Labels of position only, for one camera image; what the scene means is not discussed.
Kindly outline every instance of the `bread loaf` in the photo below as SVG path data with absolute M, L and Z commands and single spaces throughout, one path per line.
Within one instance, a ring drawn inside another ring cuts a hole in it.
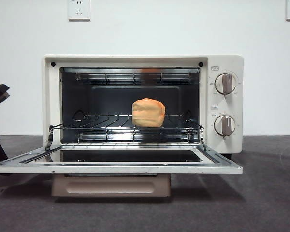
M 165 107 L 154 99 L 144 98 L 132 105 L 132 123 L 139 127 L 161 127 L 164 121 Z

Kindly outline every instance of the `timer knob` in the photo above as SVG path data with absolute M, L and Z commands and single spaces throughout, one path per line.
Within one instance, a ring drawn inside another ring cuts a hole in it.
M 232 93 L 236 86 L 236 79 L 230 73 L 224 73 L 219 75 L 215 80 L 216 90 L 224 95 Z
M 219 135 L 230 136 L 235 130 L 235 121 L 233 118 L 223 115 L 215 120 L 214 128 Z

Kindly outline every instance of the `oven control panel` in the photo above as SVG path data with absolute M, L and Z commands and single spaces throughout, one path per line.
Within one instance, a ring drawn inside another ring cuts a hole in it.
M 206 142 L 219 153 L 239 153 L 243 143 L 243 59 L 209 57 L 207 75 Z

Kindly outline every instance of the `gray countertop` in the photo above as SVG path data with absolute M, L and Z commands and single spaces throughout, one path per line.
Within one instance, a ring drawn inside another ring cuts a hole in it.
M 41 136 L 1 136 L 8 157 Z M 173 174 L 168 199 L 52 198 L 49 174 L 0 175 L 0 232 L 290 231 L 290 136 L 246 136 L 236 174 Z

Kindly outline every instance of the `open oven door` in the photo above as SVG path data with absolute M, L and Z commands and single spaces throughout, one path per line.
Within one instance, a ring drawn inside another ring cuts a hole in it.
M 0 162 L 0 173 L 241 174 L 243 168 L 204 144 L 65 145 Z

